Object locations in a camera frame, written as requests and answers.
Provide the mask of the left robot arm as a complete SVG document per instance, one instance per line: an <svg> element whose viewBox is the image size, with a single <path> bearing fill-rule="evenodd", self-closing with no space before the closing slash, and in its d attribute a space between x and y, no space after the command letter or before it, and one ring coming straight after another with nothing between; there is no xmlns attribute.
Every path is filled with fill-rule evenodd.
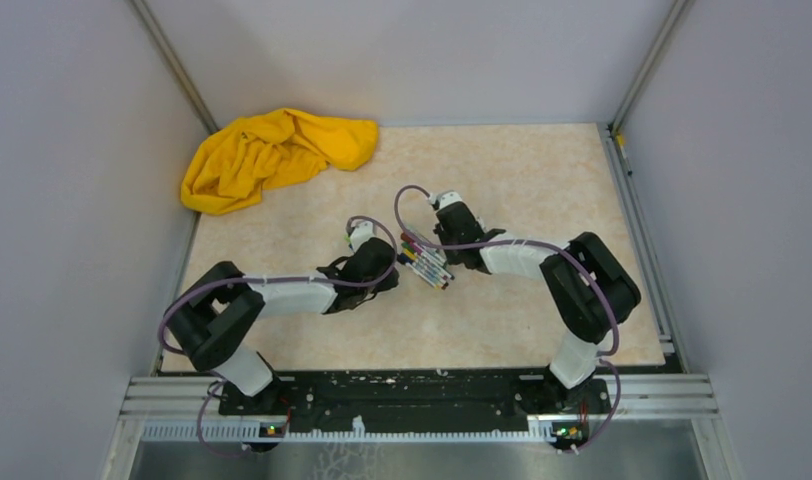
<svg viewBox="0 0 812 480"><path fill-rule="evenodd" d="M354 310L398 285L396 256L392 245L372 237L306 276L246 277L233 262L221 261L168 308L159 337L170 334L196 371L233 385L255 412L270 413L280 404L282 388L267 361L243 345L253 324Z"/></svg>

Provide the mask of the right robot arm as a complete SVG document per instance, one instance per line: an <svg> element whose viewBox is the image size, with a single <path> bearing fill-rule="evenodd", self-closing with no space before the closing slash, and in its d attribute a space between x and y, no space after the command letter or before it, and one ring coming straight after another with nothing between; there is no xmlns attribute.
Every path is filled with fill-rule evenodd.
<svg viewBox="0 0 812 480"><path fill-rule="evenodd" d="M545 283L567 328L544 374L545 398L558 412L572 411L584 398L601 342L641 302L635 281L593 232L553 249L503 229L484 229L456 192L431 205L437 218L433 232L449 263Z"/></svg>

